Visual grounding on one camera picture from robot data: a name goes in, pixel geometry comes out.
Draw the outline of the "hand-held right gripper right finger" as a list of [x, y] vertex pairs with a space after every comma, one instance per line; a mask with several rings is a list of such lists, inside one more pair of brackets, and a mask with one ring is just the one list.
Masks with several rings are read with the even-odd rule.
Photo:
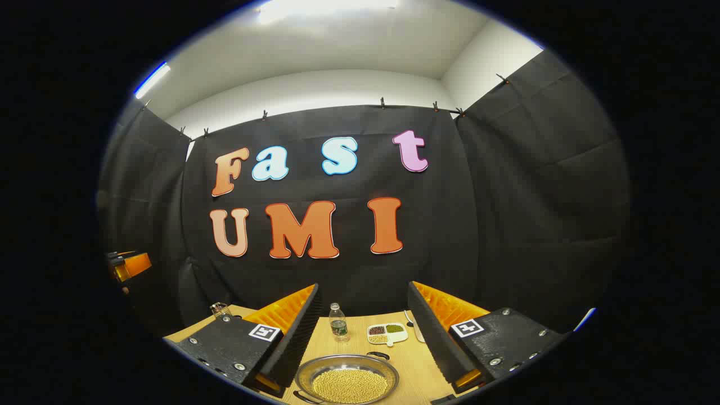
[[407, 305], [456, 394], [508, 379], [568, 338], [509, 307], [488, 311], [411, 281]]

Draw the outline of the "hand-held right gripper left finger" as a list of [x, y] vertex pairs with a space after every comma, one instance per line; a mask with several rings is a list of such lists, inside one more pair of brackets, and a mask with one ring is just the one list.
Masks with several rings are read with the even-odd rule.
[[234, 315], [224, 307], [164, 341], [234, 387], [281, 398], [295, 378], [321, 312], [321, 288], [314, 283], [247, 315]]

